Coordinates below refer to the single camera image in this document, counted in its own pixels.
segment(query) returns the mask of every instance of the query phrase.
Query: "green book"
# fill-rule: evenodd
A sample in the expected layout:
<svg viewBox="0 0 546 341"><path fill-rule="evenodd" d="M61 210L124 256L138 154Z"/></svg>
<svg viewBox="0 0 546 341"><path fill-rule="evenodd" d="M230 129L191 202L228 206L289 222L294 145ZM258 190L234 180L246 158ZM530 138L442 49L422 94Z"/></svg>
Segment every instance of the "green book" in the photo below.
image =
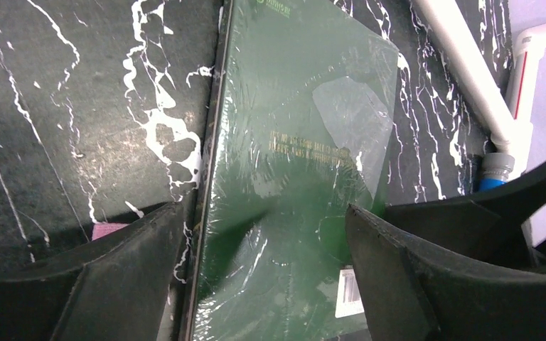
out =
<svg viewBox="0 0 546 341"><path fill-rule="evenodd" d="M327 0L225 4L183 340L367 328L344 214L380 209L397 59Z"/></svg>

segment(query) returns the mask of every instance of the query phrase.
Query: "barcode label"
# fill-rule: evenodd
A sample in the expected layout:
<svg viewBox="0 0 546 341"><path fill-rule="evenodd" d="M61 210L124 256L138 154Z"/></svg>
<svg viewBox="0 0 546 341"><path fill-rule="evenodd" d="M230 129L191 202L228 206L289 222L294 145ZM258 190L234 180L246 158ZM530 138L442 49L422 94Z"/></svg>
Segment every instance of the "barcode label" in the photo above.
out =
<svg viewBox="0 0 546 341"><path fill-rule="evenodd" d="M338 298L336 299L336 318L363 313L363 303L357 287L357 278L352 269L340 270L338 279Z"/></svg>

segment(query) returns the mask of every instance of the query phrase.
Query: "book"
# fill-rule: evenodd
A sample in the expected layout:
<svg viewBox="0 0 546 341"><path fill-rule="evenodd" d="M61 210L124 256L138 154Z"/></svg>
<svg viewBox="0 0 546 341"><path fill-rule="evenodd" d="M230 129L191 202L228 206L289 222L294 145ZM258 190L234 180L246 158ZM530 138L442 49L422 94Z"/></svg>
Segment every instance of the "book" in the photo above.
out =
<svg viewBox="0 0 546 341"><path fill-rule="evenodd" d="M182 340L367 328L344 232L381 210L396 47L324 0L231 0L220 26Z"/></svg>

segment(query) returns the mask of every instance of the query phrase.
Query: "book spine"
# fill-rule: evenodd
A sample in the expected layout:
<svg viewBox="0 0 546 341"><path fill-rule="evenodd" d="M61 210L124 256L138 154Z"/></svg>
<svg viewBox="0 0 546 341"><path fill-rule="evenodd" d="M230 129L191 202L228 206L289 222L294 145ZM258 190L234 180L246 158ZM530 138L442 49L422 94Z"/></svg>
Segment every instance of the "book spine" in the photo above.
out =
<svg viewBox="0 0 546 341"><path fill-rule="evenodd" d="M215 167L217 153L217 142L219 135L219 123L223 114L225 78L228 66L228 48L232 35L232 8L233 0L223 0L223 6L220 12L219 38L217 43L217 53L215 59L215 68L213 73L213 83L210 92L210 105L208 107L208 118L206 119L206 129L204 133L204 143L202 150L202 165L200 175L200 187L198 189L198 198L195 211L195 224L192 229L191 257L187 276L188 292L184 298L183 318L179 340L190 341L193 339L194 317L198 305L198 277L200 271L200 253L203 242L203 220L207 214L208 197L210 193L210 180Z"/></svg>

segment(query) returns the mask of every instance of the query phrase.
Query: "publisher logo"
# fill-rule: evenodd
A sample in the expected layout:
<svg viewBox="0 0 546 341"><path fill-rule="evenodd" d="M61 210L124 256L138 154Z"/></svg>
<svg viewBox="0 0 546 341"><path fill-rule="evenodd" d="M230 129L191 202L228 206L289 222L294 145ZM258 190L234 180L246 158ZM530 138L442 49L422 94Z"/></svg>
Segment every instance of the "publisher logo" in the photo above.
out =
<svg viewBox="0 0 546 341"><path fill-rule="evenodd" d="M269 7L270 9L272 9L273 11L276 11L277 13L285 16L286 18L290 17L290 8L287 5L282 4L278 0L256 0L256 2L259 4L265 3L265 5Z"/></svg>

